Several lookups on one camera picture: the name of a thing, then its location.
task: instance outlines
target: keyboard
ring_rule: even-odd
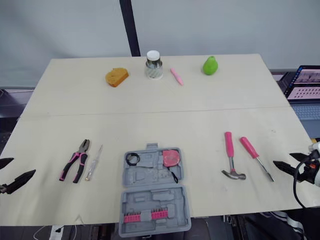
[[[320,120],[320,105],[292,106],[300,120]]]

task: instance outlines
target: green pear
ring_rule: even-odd
[[[208,57],[208,59],[203,64],[203,72],[207,75],[214,74],[218,69],[218,63],[214,56]]]

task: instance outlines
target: screwdriver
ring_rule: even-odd
[[[89,168],[89,171],[88,171],[88,174],[87,174],[87,176],[85,177],[84,180],[90,181],[91,176],[92,176],[92,174],[94,173],[94,170],[95,170],[96,165],[97,165],[97,163],[98,163],[100,154],[101,154],[101,152],[102,152],[102,147],[103,147],[103,145],[101,145],[101,147],[99,148],[99,151],[98,151],[98,153],[96,154],[95,159],[92,161],[92,163],[91,163],[91,165],[90,165],[90,168]]]
[[[245,136],[243,136],[240,138],[240,142],[242,143],[244,148],[248,151],[248,153],[251,155],[251,157],[258,161],[258,163],[263,168],[263,170],[268,175],[268,177],[271,179],[271,181],[274,182],[275,181],[274,178],[271,176],[271,174],[267,171],[265,166],[262,164],[261,160],[259,159],[259,154],[256,152],[255,148],[251,145],[249,140]]]

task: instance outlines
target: laptop screen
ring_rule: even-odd
[[[320,66],[300,66],[284,95],[294,103],[320,102]]]

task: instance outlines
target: white wall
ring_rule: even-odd
[[[35,87],[52,58],[131,56],[118,0],[1,0],[0,87]]]
[[[320,65],[319,0],[132,0],[141,55],[259,53],[269,69]]]

